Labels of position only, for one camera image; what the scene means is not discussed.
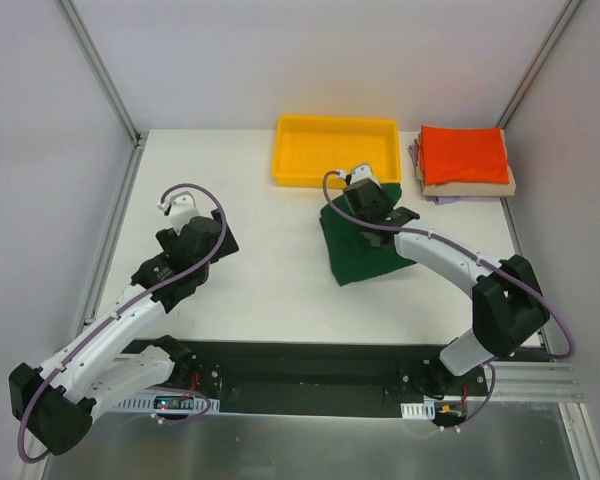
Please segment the green t-shirt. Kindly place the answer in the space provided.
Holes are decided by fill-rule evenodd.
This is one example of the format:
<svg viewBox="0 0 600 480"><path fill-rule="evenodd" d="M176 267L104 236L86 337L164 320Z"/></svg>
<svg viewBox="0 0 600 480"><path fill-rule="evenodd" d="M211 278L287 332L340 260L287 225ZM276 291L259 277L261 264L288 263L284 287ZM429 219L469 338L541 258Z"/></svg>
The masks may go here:
<svg viewBox="0 0 600 480"><path fill-rule="evenodd" d="M415 265L395 252L393 233L365 230L337 214L328 204L320 210L320 226L325 239L330 268L339 286L373 279ZM373 246L364 233L378 234L389 240L385 246Z"/></svg>

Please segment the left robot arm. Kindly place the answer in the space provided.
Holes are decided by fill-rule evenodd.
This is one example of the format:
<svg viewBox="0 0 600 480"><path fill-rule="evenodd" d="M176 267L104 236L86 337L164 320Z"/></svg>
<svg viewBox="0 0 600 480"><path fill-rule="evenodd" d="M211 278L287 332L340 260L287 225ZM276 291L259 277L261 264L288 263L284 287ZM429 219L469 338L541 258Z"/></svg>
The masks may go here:
<svg viewBox="0 0 600 480"><path fill-rule="evenodd" d="M169 335L117 366L111 363L142 329L192 296L206 282L210 265L237 252L238 245L222 208L156 237L162 252L141 264L106 314L39 366L22 363L11 372L11 408L24 462L34 461L25 449L26 434L61 455L127 397L154 386L178 391L191 380L193 355Z"/></svg>

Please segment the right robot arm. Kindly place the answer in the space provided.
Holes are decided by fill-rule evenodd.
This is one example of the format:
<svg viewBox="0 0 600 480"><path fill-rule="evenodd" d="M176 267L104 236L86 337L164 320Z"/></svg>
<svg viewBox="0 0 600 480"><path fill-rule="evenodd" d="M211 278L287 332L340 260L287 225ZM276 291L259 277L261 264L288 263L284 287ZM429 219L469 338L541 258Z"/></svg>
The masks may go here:
<svg viewBox="0 0 600 480"><path fill-rule="evenodd" d="M393 206L372 180L350 184L343 196L372 246L427 267L471 300L471 328L445 346L430 369L437 392L453 394L464 385L466 373L512 354L549 320L533 269L523 257L499 260L468 249L437 232L419 214Z"/></svg>

